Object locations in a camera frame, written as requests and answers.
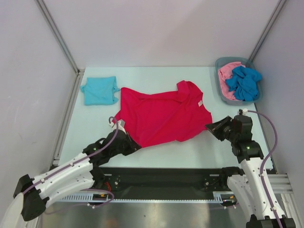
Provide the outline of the red t-shirt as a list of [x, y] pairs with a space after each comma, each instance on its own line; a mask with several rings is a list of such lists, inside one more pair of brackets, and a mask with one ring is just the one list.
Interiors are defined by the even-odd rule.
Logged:
[[121, 89], [121, 109], [115, 116], [141, 147], [187, 141], [212, 123], [203, 92], [191, 81], [180, 81], [175, 91], [144, 94]]

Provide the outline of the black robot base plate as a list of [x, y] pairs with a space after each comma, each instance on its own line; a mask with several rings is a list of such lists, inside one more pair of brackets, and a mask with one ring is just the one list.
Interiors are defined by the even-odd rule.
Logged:
[[111, 189], [139, 188], [189, 188], [207, 192], [227, 190], [227, 179], [232, 175], [245, 176], [239, 167], [218, 169], [186, 168], [118, 168], [101, 167]]

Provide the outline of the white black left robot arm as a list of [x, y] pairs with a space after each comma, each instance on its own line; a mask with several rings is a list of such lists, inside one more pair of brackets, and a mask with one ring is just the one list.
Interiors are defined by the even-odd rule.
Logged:
[[22, 176], [13, 194], [23, 194], [21, 215], [24, 221], [40, 216], [55, 201], [75, 192], [101, 189], [107, 178], [100, 166], [119, 154], [127, 156], [139, 150], [128, 133], [114, 130], [106, 138], [89, 144], [75, 158], [44, 174], [31, 178]]

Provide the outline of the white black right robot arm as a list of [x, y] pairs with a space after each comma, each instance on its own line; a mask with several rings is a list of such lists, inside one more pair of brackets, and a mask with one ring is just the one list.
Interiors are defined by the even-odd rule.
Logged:
[[277, 201], [265, 169], [266, 159], [260, 145], [252, 139], [252, 119], [239, 114], [206, 125], [218, 140], [231, 143], [240, 168], [223, 168], [219, 178], [223, 190], [231, 190], [246, 217], [247, 228], [294, 228]]

